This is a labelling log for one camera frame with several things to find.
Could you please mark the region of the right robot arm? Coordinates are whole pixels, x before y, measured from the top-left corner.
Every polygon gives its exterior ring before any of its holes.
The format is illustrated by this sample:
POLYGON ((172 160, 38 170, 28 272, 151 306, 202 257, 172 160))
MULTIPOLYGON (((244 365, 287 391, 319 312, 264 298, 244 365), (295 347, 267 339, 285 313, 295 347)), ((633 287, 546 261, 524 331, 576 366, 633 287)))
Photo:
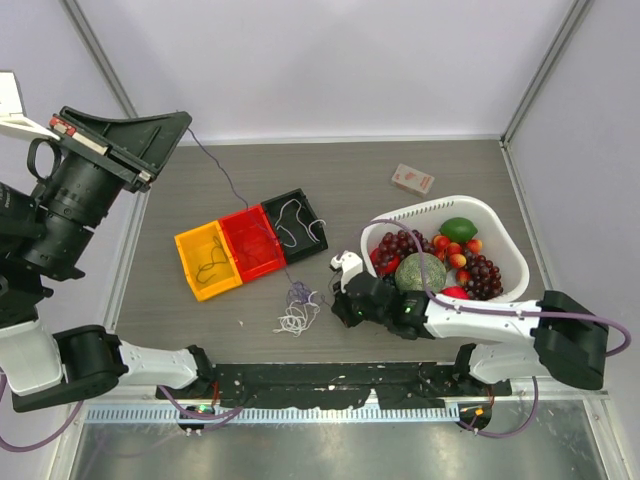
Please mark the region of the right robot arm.
POLYGON ((604 385, 609 329, 563 292, 484 303, 401 292, 367 272, 335 282, 331 291, 332 311, 348 328, 368 321, 406 340, 467 339, 451 371, 462 394, 519 377, 550 376, 582 390, 604 385))

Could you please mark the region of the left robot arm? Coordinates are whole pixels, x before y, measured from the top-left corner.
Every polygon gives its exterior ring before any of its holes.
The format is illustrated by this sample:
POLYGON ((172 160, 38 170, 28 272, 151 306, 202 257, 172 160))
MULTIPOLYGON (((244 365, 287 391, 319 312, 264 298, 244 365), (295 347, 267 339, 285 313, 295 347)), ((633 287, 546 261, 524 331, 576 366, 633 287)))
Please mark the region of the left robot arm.
POLYGON ((216 372, 195 345, 134 345, 73 295, 81 259, 120 194, 148 191, 191 124, 184 111, 129 119, 70 107, 47 126, 16 114, 6 129, 28 138, 35 185, 1 188, 1 375, 18 413, 82 402, 118 386, 151 386, 163 397, 200 399, 216 372))

